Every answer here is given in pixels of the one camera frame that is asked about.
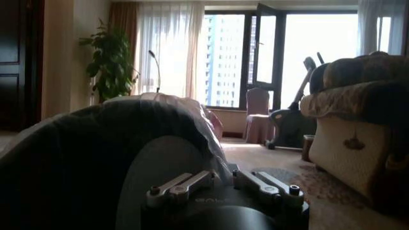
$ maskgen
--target window frame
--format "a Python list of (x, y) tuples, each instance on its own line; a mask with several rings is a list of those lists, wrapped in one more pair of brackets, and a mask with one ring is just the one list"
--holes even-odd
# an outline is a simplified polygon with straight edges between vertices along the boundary
[[(211, 106), (210, 109), (220, 110), (236, 110), (247, 111), (247, 92), (250, 89), (260, 87), (268, 91), (274, 91), (274, 105), (272, 110), (282, 108), (282, 88), (283, 88), (283, 71), (284, 71), (284, 47), (286, 47), (286, 28), (287, 28), (287, 16), (290, 14), (358, 14), (358, 10), (279, 10), (274, 9), (276, 15), (276, 35), (275, 35), (275, 58), (272, 65), (272, 84), (270, 86), (255, 85), (248, 83), (250, 80), (250, 60), (251, 60), (251, 37), (252, 37), (252, 17), (258, 16), (258, 10), (208, 10), (204, 12), (206, 15), (216, 14), (243, 14), (244, 19), (244, 33), (243, 33), (243, 53), (242, 53), (242, 76), (240, 76), (240, 96), (239, 96), (239, 107), (226, 106)], [(260, 30), (260, 19), (258, 18), (256, 30)], [(254, 57), (254, 63), (259, 61), (259, 55)]]

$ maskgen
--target brown curtain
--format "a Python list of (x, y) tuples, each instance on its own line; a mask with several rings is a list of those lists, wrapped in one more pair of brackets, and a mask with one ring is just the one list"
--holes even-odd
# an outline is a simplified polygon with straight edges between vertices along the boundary
[(138, 33), (138, 2), (114, 2), (110, 8), (110, 25), (124, 30), (131, 44), (131, 57), (135, 60)]

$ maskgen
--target pink chair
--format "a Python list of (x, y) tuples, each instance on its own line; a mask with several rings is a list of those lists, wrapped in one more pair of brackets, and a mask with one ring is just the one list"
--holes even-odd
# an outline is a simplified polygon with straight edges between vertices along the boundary
[(263, 144), (274, 136), (274, 124), (268, 118), (270, 94), (260, 88), (247, 93), (248, 117), (243, 138), (247, 143)]

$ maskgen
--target screw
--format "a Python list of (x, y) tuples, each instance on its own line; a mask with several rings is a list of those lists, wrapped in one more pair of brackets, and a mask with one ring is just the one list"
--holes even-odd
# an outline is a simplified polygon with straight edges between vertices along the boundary
[(158, 186), (152, 186), (150, 189), (151, 195), (156, 196), (160, 192), (160, 188)]
[(300, 194), (300, 187), (298, 185), (292, 184), (290, 186), (290, 194), (295, 195), (295, 196), (299, 196), (299, 194)]

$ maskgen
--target wooden door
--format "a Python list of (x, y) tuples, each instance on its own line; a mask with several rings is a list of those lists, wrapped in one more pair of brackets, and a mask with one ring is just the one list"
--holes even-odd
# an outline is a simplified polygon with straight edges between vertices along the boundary
[(6, 130), (22, 130), (39, 120), (40, 2), (0, 0), (0, 129)]

